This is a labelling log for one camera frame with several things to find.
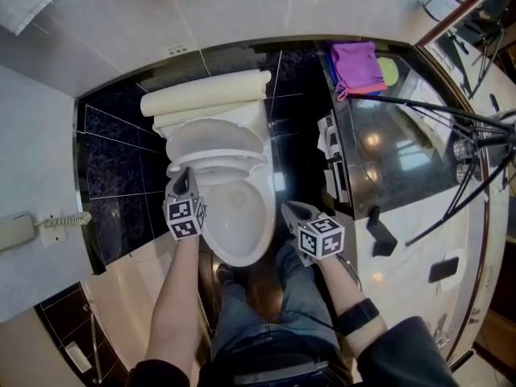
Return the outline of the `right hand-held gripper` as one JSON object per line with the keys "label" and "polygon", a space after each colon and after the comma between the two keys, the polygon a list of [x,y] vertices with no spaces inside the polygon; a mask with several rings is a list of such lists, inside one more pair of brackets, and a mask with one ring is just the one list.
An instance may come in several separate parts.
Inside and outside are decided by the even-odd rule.
{"label": "right hand-held gripper", "polygon": [[287,201],[281,204],[281,214],[305,267],[343,251],[345,227],[316,206]]}

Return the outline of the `white toilet seat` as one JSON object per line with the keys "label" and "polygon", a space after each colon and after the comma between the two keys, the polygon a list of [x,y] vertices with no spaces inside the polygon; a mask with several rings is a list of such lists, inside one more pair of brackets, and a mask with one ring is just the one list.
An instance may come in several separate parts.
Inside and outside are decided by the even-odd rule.
{"label": "white toilet seat", "polygon": [[198,185],[222,185],[247,179],[252,170],[268,163],[265,155],[239,149],[212,149],[184,155],[172,161],[168,178],[191,168]]}

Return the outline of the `person's right forearm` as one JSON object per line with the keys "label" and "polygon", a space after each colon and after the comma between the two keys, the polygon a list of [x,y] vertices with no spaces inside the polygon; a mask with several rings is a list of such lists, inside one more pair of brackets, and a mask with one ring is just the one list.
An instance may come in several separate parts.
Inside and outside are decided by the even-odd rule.
{"label": "person's right forearm", "polygon": [[[318,262],[318,265],[338,317],[345,310],[367,298],[336,256],[322,259]],[[386,331],[385,321],[379,315],[359,330],[344,337],[353,356],[358,359],[360,354]]]}

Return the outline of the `person's left forearm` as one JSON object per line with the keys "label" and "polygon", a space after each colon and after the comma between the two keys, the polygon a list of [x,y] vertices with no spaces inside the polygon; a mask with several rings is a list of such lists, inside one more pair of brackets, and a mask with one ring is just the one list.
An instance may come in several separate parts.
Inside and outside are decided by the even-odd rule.
{"label": "person's left forearm", "polygon": [[163,360],[186,375],[199,341],[197,236],[177,243],[172,263],[152,312],[147,360]]}

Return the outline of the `white ceramic toilet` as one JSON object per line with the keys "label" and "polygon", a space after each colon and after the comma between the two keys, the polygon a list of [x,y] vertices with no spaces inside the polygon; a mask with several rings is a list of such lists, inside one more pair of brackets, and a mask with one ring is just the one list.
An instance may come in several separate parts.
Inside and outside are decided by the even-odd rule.
{"label": "white ceramic toilet", "polygon": [[221,260],[235,267],[254,264],[265,254],[276,219],[272,141],[262,101],[203,109],[203,114],[176,113],[156,117],[154,129],[166,142],[173,129],[194,119],[223,119],[254,131],[264,142],[268,163],[241,181],[198,185],[206,205],[201,236]]}

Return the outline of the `cream bathtub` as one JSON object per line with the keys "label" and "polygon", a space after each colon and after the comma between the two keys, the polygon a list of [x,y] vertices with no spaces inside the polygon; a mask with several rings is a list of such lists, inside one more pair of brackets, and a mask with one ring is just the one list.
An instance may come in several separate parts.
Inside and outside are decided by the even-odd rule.
{"label": "cream bathtub", "polygon": [[81,282],[98,325],[128,370],[147,351],[152,311],[175,247],[173,237],[163,234]]}

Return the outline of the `black waist pack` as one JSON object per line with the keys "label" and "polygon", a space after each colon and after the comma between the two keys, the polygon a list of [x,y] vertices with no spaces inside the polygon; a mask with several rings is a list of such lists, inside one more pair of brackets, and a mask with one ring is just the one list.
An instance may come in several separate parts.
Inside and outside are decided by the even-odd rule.
{"label": "black waist pack", "polygon": [[290,331],[266,331],[222,347],[201,368],[198,387],[348,387],[340,350]]}

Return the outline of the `black smartphone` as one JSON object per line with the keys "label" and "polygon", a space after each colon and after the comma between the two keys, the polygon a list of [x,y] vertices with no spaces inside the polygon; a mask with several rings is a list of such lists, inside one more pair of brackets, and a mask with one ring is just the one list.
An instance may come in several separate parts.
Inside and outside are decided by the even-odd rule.
{"label": "black smartphone", "polygon": [[460,258],[454,256],[433,264],[429,272],[428,282],[435,283],[454,276],[457,272],[459,261]]}

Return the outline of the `yellow-green cloth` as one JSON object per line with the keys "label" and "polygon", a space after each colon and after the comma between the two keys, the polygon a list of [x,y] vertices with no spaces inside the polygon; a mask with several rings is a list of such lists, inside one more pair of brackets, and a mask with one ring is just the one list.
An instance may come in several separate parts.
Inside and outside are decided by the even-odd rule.
{"label": "yellow-green cloth", "polygon": [[385,84],[388,87],[394,86],[399,79],[399,70],[395,60],[382,56],[378,58],[378,64],[380,65]]}

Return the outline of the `dark jacket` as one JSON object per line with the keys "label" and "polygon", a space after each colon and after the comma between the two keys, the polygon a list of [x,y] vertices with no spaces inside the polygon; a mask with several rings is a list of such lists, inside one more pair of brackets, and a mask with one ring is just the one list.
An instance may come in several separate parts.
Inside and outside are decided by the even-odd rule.
{"label": "dark jacket", "polygon": [[[420,317],[407,318],[380,335],[357,362],[362,381],[337,383],[309,377],[314,387],[459,387]],[[178,367],[163,360],[144,360],[133,368],[124,387],[190,387]]]}

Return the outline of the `white soap dish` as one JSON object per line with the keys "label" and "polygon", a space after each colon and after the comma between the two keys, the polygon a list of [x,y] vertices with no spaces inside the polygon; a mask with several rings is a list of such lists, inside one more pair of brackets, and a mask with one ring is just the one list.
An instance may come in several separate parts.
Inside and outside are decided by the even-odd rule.
{"label": "white soap dish", "polygon": [[74,363],[80,373],[88,372],[92,368],[88,358],[76,342],[72,341],[66,345],[64,349],[69,359]]}

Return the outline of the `black tripod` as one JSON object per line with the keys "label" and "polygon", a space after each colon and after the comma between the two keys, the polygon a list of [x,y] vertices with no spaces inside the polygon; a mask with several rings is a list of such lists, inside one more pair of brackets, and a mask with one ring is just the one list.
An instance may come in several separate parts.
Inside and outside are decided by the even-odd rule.
{"label": "black tripod", "polygon": [[[439,124],[444,124],[441,114],[447,113],[451,116],[451,122],[447,126],[457,132],[461,137],[461,141],[472,151],[472,156],[469,157],[470,165],[468,166],[465,178],[460,183],[459,189],[444,212],[443,217],[414,238],[406,241],[407,247],[412,246],[437,230],[444,223],[461,212],[462,209],[467,207],[477,197],[488,193],[489,186],[516,158],[516,125],[502,122],[500,116],[494,115],[493,117],[485,117],[450,106],[441,106],[412,99],[393,98],[382,95],[349,94],[347,98],[349,100],[368,100],[395,104],[397,106],[407,106],[412,111],[422,113],[434,119]],[[466,198],[463,198],[462,195],[468,183],[472,180],[474,166],[480,159],[479,153],[482,149],[491,147],[506,147],[507,153],[500,164],[488,176],[483,176],[482,182]]]}

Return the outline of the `wood framed mirror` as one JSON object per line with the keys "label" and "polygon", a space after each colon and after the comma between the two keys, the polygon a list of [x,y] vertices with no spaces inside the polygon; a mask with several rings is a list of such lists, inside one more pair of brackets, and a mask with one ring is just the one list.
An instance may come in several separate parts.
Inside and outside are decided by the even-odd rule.
{"label": "wood framed mirror", "polygon": [[[463,0],[418,42],[445,69],[476,114],[498,117],[516,129],[516,84],[494,60],[507,27],[508,0]],[[447,358],[456,364],[472,348],[493,299],[500,275],[510,214],[510,184],[516,169],[507,167],[485,191],[481,255],[465,318]]]}

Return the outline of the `black angular bracket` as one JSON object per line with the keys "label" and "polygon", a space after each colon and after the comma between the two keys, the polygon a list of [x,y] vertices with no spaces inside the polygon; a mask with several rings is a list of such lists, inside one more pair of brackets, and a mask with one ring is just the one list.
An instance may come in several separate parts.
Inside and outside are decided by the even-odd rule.
{"label": "black angular bracket", "polygon": [[380,220],[381,208],[374,206],[368,213],[366,228],[374,238],[372,256],[391,256],[397,246],[397,239]]}

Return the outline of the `white wall jack plate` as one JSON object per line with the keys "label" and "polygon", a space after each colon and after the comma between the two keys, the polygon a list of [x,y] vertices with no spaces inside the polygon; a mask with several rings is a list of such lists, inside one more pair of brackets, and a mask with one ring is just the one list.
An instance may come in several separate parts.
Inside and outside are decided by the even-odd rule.
{"label": "white wall jack plate", "polygon": [[59,225],[57,219],[62,215],[59,208],[40,211],[37,213],[37,230],[45,248],[67,239],[65,227]]}

